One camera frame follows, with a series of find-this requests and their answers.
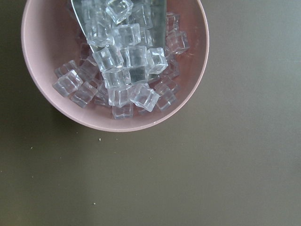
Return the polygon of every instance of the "gray table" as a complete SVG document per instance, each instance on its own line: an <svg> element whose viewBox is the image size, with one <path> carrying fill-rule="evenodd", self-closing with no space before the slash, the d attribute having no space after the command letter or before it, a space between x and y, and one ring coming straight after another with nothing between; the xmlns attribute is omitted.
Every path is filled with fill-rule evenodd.
<svg viewBox="0 0 301 226"><path fill-rule="evenodd" d="M25 0L2 1L1 226L301 225L301 1L202 2L211 46L195 95L117 134L46 101L21 52Z"/></svg>

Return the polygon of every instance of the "table surface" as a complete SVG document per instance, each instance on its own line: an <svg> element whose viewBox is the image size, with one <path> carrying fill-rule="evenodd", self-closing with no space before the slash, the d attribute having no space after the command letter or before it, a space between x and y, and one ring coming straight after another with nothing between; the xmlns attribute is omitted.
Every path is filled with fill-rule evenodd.
<svg viewBox="0 0 301 226"><path fill-rule="evenodd" d="M25 0L2 1L1 226L301 225L301 1L202 3L210 54L191 100L109 133L41 95L21 50Z"/></svg>

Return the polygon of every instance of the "bowl rim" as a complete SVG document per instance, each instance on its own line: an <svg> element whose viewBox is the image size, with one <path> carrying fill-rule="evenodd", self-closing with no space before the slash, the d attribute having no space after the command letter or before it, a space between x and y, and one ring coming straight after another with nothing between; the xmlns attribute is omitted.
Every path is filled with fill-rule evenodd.
<svg viewBox="0 0 301 226"><path fill-rule="evenodd" d="M95 125L86 123L84 121L81 121L81 120L73 117L72 115L70 115L66 111L64 111L64 109L58 107L46 95L46 93L43 91L43 89L38 85L38 82L37 82L36 78L33 76L33 69L32 69L32 66L31 66L29 60L28 60L28 53L27 53L27 47L26 47L26 37L25 37L25 33L26 33L25 32L26 31L25 21L27 20L28 11L29 11L29 8L30 8L30 5L31 5L32 2L33 2L33 0L27 0L27 2L26 2L25 8L24 8L24 12L23 12L23 17L22 17L22 24L21 24L21 44L22 44L22 51L23 51L23 56L24 56L24 60L25 60L26 66L28 68L28 71L29 71L29 73L30 73L30 75L31 75L31 77L32 77L35 85L38 87L39 91L43 94L43 96L47 99L47 101L50 102L51 105L54 106L62 114L64 114L65 116L67 116L68 118L72 119L73 121L75 121L75 122L77 122L79 124L82 124L84 126L87 126L87 127L93 128L93 129L107 131L107 132L132 132L132 131L138 131L138 130L142 130L142 129L146 129L146 128L152 127L154 125L159 124L160 122L163 122L163 121L167 120L168 118L170 118L171 116L173 116L176 112L178 112L188 102L188 100L194 94L194 92L196 91L196 89L198 88L198 86L199 86L199 84L200 84L200 82L202 80L202 77L203 77L203 75L205 73L206 65L207 65L207 62L208 62L210 43L209 43L209 27L208 27L208 21L207 21L207 17L206 17L206 14L205 14L205 10L204 10L204 7L203 7L201 1L197 0L198 5L199 5L199 7L201 9L202 17L203 17L204 22L205 22L206 43L207 43L207 45L206 45L205 59L204 59L203 65L202 65L202 71L200 73L200 77L197 80L197 82L196 82L195 86L193 87L193 89L191 90L191 92L183 100L183 102L179 106L177 106L172 112L170 112L169 114L167 114L164 117L160 118L159 120L154 121L154 122L149 123L149 124L145 124L145 125L142 125L142 126L136 126L136 127L132 127L132 128L112 129L112 128L107 128L107 127L95 126Z"/></svg>

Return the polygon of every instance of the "pink bowl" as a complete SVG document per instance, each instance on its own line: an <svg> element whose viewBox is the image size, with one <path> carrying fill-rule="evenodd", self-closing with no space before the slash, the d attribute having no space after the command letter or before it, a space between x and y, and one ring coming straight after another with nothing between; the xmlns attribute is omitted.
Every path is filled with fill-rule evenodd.
<svg viewBox="0 0 301 226"><path fill-rule="evenodd" d="M64 8L65 0L27 0L22 20L22 47L33 81L45 98L60 112L85 126L113 132L128 132L156 125L175 114L189 100L204 74L208 52L209 31L200 0L167 0L167 10L181 15L180 30L186 31L190 49L177 60L181 75L175 81L181 86L178 102L165 112L146 115L135 113L132 119L115 120L111 110L89 105L82 109L63 98L52 87L54 69L79 57L75 40L77 24Z"/></svg>

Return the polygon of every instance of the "metal scoop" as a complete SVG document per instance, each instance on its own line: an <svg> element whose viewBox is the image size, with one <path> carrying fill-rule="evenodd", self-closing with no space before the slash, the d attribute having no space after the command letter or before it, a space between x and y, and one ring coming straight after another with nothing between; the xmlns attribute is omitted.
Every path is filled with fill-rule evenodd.
<svg viewBox="0 0 301 226"><path fill-rule="evenodd" d="M71 4L76 16L76 19L79 23L81 30L83 31L85 37L85 22L82 15L81 5L82 0L71 0ZM153 38L153 46L154 48L165 47L165 29L166 29L166 0L151 0L150 8L152 11L151 19L153 21L153 28L150 29ZM90 46L92 52L97 52L102 48L96 46Z"/></svg>

